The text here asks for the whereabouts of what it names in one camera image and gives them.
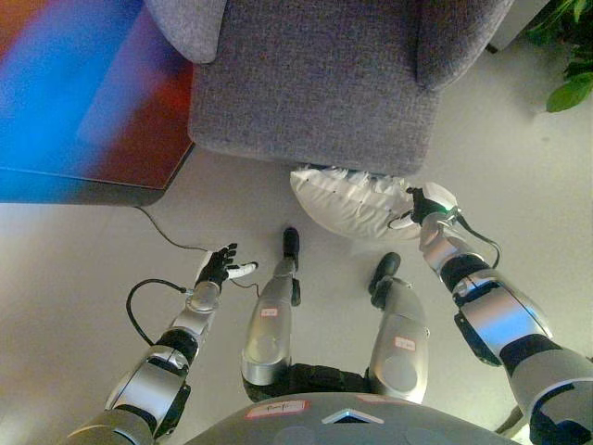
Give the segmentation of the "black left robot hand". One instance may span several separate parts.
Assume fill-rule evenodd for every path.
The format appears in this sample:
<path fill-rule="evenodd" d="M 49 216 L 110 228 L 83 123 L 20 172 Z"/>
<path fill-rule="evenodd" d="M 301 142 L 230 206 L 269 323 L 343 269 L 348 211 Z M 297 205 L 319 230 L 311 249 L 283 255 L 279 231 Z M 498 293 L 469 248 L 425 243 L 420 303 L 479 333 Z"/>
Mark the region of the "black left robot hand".
<path fill-rule="evenodd" d="M 213 252 L 206 265 L 197 275 L 196 285 L 210 282 L 220 286 L 226 280 L 241 278 L 255 272 L 259 267 L 256 261 L 243 264 L 234 263 L 237 248 L 237 243 L 231 243 Z"/>

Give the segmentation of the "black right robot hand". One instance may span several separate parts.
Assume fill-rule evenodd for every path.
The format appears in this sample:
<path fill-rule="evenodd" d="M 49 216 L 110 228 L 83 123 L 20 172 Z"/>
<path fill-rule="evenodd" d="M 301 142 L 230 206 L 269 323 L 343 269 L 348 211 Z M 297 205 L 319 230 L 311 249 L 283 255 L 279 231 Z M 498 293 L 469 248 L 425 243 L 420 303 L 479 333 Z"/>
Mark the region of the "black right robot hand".
<path fill-rule="evenodd" d="M 453 218 L 460 213 L 456 197 L 442 185 L 427 182 L 420 187 L 408 186 L 405 193 L 411 197 L 411 207 L 387 221 L 387 227 L 391 230 L 401 230 L 412 225 L 421 227 L 424 220 L 433 213 Z"/>

